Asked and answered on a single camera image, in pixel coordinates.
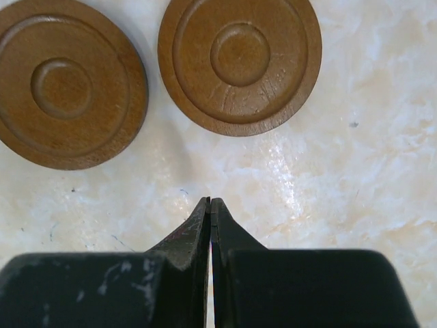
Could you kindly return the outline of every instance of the brown plate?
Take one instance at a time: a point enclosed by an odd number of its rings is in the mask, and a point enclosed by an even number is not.
[[[172,0],[158,39],[176,105],[223,135],[279,126],[317,80],[322,39],[307,0]]]
[[[0,11],[0,139],[26,159],[84,169],[119,154],[147,107],[143,64],[108,18],[73,0]]]

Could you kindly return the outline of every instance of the white tabletop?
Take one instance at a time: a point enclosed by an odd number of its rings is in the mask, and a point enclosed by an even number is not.
[[[202,129],[170,99],[156,54],[168,0],[85,2],[145,62],[145,123],[119,156],[77,172],[0,143],[0,266],[30,251],[144,251],[211,195],[267,247],[382,252],[421,324],[437,325],[435,1],[311,0],[323,39],[313,93],[245,138]]]

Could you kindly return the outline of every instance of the wooden coaster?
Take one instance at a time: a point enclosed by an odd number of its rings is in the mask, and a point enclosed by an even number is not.
[[[269,131],[303,105],[322,39],[308,0],[172,0],[158,39],[176,105],[223,135]]]
[[[84,169],[119,154],[147,107],[143,64],[108,18],[73,0],[0,12],[0,139],[26,159]]]

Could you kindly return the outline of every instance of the brown wooden disc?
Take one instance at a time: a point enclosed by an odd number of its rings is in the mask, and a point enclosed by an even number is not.
[[[0,11],[0,139],[26,159],[84,169],[119,154],[147,107],[141,59],[122,31],[74,0]]]
[[[308,0],[172,0],[158,39],[176,105],[223,135],[269,131],[303,105],[322,38]]]

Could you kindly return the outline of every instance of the beige marble pattern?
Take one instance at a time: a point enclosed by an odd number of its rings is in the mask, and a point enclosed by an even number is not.
[[[137,46],[149,111],[128,149],[84,171],[0,143],[0,265],[30,251],[142,251],[211,195],[267,247],[381,251],[421,324],[437,326],[436,1],[312,0],[315,89],[286,124],[249,138],[203,130],[168,96],[156,56],[168,0],[85,2]]]

